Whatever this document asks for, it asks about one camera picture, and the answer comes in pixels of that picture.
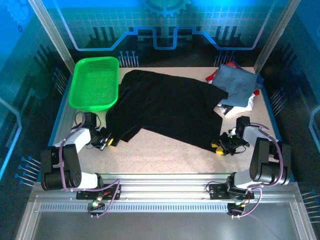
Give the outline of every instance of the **speckled table surface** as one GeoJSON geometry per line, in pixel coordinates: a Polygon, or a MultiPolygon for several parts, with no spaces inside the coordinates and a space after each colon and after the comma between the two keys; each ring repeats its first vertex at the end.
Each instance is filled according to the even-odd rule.
{"type": "MultiPolygon", "coordinates": [[[[120,68],[119,81],[135,68],[120,68]]],[[[139,70],[152,71],[205,81],[216,67],[148,67],[139,70]]],[[[254,72],[253,67],[244,67],[254,72]]],[[[96,112],[102,127],[106,126],[106,112],[96,112]]],[[[223,118],[221,133],[236,126],[236,119],[250,117],[255,123],[269,127],[275,136],[262,94],[254,98],[252,111],[223,118]]],[[[120,141],[117,147],[109,146],[103,151],[86,149],[79,152],[81,170],[87,173],[232,173],[250,166],[253,147],[234,156],[221,156],[199,147],[141,129],[128,143],[120,141]]]]}

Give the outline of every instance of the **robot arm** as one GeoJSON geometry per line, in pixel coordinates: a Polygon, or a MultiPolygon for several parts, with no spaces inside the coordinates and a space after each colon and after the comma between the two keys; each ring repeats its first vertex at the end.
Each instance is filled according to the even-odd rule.
{"type": "MultiPolygon", "coordinates": [[[[63,169],[67,188],[95,189],[103,186],[103,180],[98,173],[81,171],[78,153],[88,144],[101,146],[107,143],[97,131],[96,115],[85,113],[85,124],[67,139],[63,148],[63,169]]],[[[59,164],[59,149],[63,140],[54,146],[48,146],[41,152],[41,186],[44,190],[59,190],[63,188],[59,164]]]]}
{"type": "MultiPolygon", "coordinates": [[[[286,185],[291,175],[291,146],[275,141],[280,147],[283,160],[283,172],[278,184],[286,185]]],[[[251,124],[247,116],[239,117],[236,120],[236,127],[229,130],[229,134],[224,132],[212,145],[217,147],[217,153],[221,155],[236,154],[240,146],[254,147],[249,169],[232,173],[224,183],[226,185],[224,198],[239,199],[239,196],[243,199],[253,198],[253,195],[249,194],[248,186],[272,184],[279,177],[280,159],[275,143],[270,140],[268,134],[261,131],[260,124],[251,124]]],[[[210,189],[214,192],[218,187],[212,184],[210,189]]]]}

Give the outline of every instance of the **gear graphic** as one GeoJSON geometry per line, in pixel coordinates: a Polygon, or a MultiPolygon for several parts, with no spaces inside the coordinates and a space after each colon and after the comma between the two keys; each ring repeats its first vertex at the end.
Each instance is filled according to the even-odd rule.
{"type": "Polygon", "coordinates": [[[29,5],[27,0],[6,0],[3,1],[6,5],[6,10],[10,13],[10,16],[18,23],[22,25],[27,20],[29,15],[29,5]]]}
{"type": "Polygon", "coordinates": [[[150,14],[156,14],[157,17],[171,16],[180,14],[181,10],[186,10],[187,4],[191,4],[190,0],[141,0],[144,9],[150,14]]]}

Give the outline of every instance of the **black t-shirt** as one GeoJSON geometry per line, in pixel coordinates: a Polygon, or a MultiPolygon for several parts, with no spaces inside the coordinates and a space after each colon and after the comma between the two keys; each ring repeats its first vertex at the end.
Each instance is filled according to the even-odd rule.
{"type": "Polygon", "coordinates": [[[151,71],[128,72],[116,104],[106,113],[106,130],[128,142],[141,128],[215,152],[222,118],[215,106],[228,93],[192,78],[151,71]]]}

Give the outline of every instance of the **green basket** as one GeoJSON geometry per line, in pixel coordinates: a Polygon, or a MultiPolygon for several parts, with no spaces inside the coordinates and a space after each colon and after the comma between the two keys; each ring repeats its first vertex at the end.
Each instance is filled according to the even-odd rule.
{"type": "Polygon", "coordinates": [[[70,87],[69,104],[83,112],[108,110],[118,100],[119,60],[112,56],[78,61],[70,87]]]}

